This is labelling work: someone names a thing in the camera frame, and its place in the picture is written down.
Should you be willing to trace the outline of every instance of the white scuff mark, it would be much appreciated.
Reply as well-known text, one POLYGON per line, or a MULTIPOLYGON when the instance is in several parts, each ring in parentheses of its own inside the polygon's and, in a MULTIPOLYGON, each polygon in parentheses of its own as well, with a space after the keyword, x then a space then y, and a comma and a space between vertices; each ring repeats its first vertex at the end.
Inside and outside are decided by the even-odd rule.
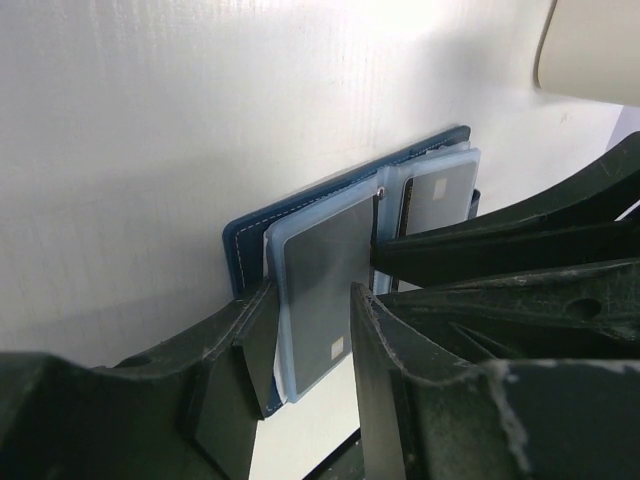
POLYGON ((507 394, 504 391, 503 381, 509 380, 513 376, 509 371, 509 362, 504 360, 492 361, 485 368, 492 370, 495 374, 488 376, 489 391, 500 415, 500 424, 507 435, 507 444, 509 451, 515 457, 516 463, 520 470, 524 473, 532 473, 531 463, 524 451, 525 446, 529 442, 527 431, 520 423, 520 419, 509 405, 507 394))
POLYGON ((358 293, 364 300, 362 304, 364 305, 364 307, 367 309, 367 312, 369 313, 369 321, 371 322, 371 325, 373 325, 373 328, 376 330, 376 333, 378 334, 378 339, 380 340, 380 343, 382 344, 384 349, 387 351, 387 355, 389 355, 389 358, 393 361, 393 363, 396 364, 396 366, 402 372, 406 372, 407 369, 405 368, 404 364, 402 363, 400 358, 398 358, 398 355, 396 355, 396 352, 391 348, 391 345, 389 345, 389 343, 387 342, 387 339, 384 333, 382 333, 382 328, 380 327, 380 322, 378 321, 378 314, 374 310, 373 304, 375 302, 378 308, 382 308, 384 310, 386 309, 384 308, 382 303, 380 303, 380 301, 377 300, 375 297, 367 296, 362 292, 358 292, 358 293))
POLYGON ((535 365, 539 366, 539 367, 548 367, 548 368, 553 368, 556 367, 558 365, 558 361, 557 360, 535 360, 533 362, 535 365))
POLYGON ((458 358, 458 360, 456 360, 456 363, 454 363, 454 365, 456 367, 475 367, 475 364, 468 362, 464 358, 458 358))
POLYGON ((633 360, 532 360, 532 365, 554 368, 561 365, 585 365, 599 367, 614 373, 624 373, 625 369, 640 372, 640 361, 633 360))

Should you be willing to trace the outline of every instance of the white stitching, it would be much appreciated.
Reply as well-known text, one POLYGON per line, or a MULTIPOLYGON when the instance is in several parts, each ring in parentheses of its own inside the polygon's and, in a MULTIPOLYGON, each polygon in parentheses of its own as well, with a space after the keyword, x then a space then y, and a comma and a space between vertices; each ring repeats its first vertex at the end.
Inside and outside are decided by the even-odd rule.
MULTIPOLYGON (((424 150, 420 150, 420 151, 418 151, 416 153, 410 153, 409 155, 407 155, 405 157, 401 157, 398 160, 396 160, 395 162, 392 162, 389 165, 385 165, 385 166, 397 165, 400 162, 404 162, 405 160, 410 160, 410 159, 415 158, 415 157, 417 157, 419 155, 422 155, 423 153, 426 153, 426 152, 428 152, 430 150, 435 150, 436 148, 441 147, 443 144, 447 143, 449 140, 454 139, 458 135, 459 134, 457 134, 457 133, 454 134, 454 135, 451 135, 450 137, 439 141, 438 143, 436 143, 435 145, 433 145, 433 146, 431 146, 429 148, 425 148, 424 150)), ((372 173, 367 173, 367 174, 361 176, 360 178, 357 178, 356 180, 354 180, 351 183, 349 183, 349 185, 347 187, 345 187, 345 188, 350 187, 354 183, 357 183, 360 180, 362 180, 363 178, 368 177, 372 173)), ((261 223, 265 223, 265 222, 268 222, 269 220, 273 220, 274 218, 279 218, 279 217, 282 217, 283 215, 287 215, 288 213, 294 212, 296 210, 300 210, 302 207, 306 207, 307 205, 309 205, 311 203, 317 202, 318 200, 322 200, 323 198, 328 197, 329 195, 333 195, 335 193, 338 193, 338 191, 332 192, 332 193, 328 193, 328 194, 323 195, 321 197, 314 198, 313 200, 309 200, 308 202, 305 202, 302 205, 298 205, 297 207, 291 208, 291 209, 289 209, 289 210, 287 210, 285 212, 280 212, 277 215, 272 215, 269 218, 264 218, 264 219, 260 220, 259 222, 256 222, 256 223, 254 223, 252 225, 249 225, 248 227, 244 227, 243 229, 238 230, 236 232, 236 234, 234 236, 234 241, 235 241, 235 245, 236 245, 236 254, 238 256, 238 265, 240 266, 240 279, 242 280, 242 288, 246 287, 246 283, 245 283, 245 279, 244 279, 244 269, 242 268, 242 256, 240 255, 240 244, 238 243, 238 237, 240 236, 240 234, 242 232, 246 231, 246 230, 250 230, 253 227, 256 227, 256 226, 260 225, 261 223)))
POLYGON ((273 407, 273 408, 269 408, 269 405, 267 405, 267 408, 266 408, 267 413, 273 413, 273 412, 275 412, 276 410, 279 410, 279 409, 280 409, 280 407, 281 407, 281 406, 283 406, 283 405, 284 405, 284 403, 282 403, 282 400, 279 400, 279 401, 278 401, 278 405, 276 405, 276 406, 275 406, 275 407, 273 407))

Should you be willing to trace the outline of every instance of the white background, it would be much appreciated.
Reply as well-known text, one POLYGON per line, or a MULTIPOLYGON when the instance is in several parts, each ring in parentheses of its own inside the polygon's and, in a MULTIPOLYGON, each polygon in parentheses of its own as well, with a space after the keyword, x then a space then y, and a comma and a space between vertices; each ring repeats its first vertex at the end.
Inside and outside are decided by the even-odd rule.
MULTIPOLYGON (((453 124, 482 211, 605 149, 620 107, 534 88, 551 0, 0 6, 0 348, 113 365, 231 299, 225 224, 453 124)), ((298 479, 357 426, 350 360, 259 426, 298 479)))

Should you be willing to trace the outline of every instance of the beige object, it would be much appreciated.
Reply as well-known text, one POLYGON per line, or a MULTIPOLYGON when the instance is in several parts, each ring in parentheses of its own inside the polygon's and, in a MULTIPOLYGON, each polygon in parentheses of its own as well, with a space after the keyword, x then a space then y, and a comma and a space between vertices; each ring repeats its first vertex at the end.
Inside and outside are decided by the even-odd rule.
POLYGON ((640 2, 558 0, 538 82, 553 93, 640 105, 640 2))

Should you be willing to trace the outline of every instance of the wallet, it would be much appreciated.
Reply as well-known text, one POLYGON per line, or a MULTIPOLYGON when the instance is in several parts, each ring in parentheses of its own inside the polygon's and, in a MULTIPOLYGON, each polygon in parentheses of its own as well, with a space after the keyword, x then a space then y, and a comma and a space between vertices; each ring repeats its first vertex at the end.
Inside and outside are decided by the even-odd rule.
POLYGON ((470 134, 471 129, 467 126, 452 128, 229 223, 222 233, 222 242, 234 297, 242 294, 247 286, 262 281, 263 236, 272 223, 372 175, 381 167, 406 162, 429 150, 466 142, 470 134))
POLYGON ((298 401, 351 351, 350 283, 369 283, 378 294, 393 288, 393 279, 370 270, 373 244, 477 211, 479 151, 469 135, 469 127, 452 128, 227 225, 234 295, 262 281, 265 265, 278 283, 268 415, 298 401))

